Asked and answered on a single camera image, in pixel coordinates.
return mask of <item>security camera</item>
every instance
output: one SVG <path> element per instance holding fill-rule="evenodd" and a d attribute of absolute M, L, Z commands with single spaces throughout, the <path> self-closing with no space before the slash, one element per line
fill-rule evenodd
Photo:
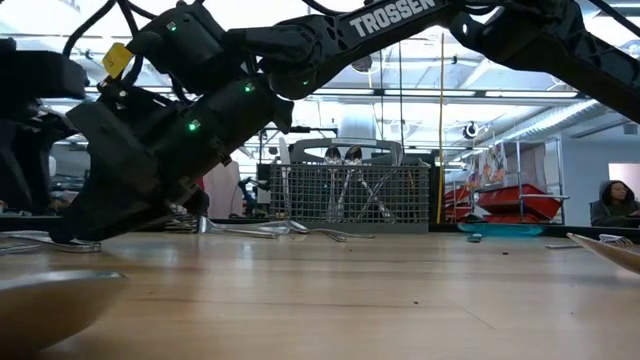
<path fill-rule="evenodd" d="M 478 125 L 476 125 L 476 123 L 474 123 L 473 121 L 470 122 L 468 125 L 462 128 L 462 136 L 464 136 L 464 138 L 467 140 L 474 139 L 476 136 L 478 136 Z"/>

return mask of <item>robotic arm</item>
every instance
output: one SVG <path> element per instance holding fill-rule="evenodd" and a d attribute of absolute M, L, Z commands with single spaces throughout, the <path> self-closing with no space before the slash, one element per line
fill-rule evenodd
<path fill-rule="evenodd" d="M 481 24 L 470 16 L 479 12 L 473 5 L 501 8 Z M 640 122 L 640 63 L 587 32 L 572 0 L 378 1 L 338 16 L 234 29 L 227 37 L 264 58 L 260 65 L 274 91 L 302 99 L 350 63 L 434 25 L 496 63 L 551 74 Z"/>
<path fill-rule="evenodd" d="M 469 15 L 496 6 L 484 25 Z M 166 219 L 172 203 L 198 208 L 206 195 L 196 178 L 268 123 L 288 131 L 293 103 L 281 97 L 302 99 L 350 63 L 433 25 L 497 63 L 550 73 L 640 122 L 639 63 L 586 32 L 572 0 L 382 0 L 229 31 L 201 1 L 179 3 L 127 49 L 199 99 L 171 102 L 120 74 L 99 86 L 98 102 L 71 110 L 89 140 L 91 176 L 52 239 L 104 240 Z"/>

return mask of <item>desk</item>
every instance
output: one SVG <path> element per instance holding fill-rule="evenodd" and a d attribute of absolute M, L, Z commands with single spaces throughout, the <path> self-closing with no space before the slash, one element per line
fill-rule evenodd
<path fill-rule="evenodd" d="M 132 286 L 42 359 L 628 360 L 640 339 L 640 277 L 540 239 L 139 233 L 0 259 L 2 277 L 87 268 Z"/>

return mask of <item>wire rack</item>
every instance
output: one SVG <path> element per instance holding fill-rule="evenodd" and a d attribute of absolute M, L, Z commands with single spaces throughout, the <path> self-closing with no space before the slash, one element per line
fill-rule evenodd
<path fill-rule="evenodd" d="M 271 217 L 356 233 L 428 230 L 424 165 L 273 165 Z"/>

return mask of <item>person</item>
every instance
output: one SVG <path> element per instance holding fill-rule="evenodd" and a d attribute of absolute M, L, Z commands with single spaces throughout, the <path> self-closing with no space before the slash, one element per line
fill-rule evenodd
<path fill-rule="evenodd" d="M 600 184 L 600 200 L 591 204 L 591 225 L 630 227 L 629 217 L 640 217 L 640 203 L 629 187 L 619 180 Z"/>

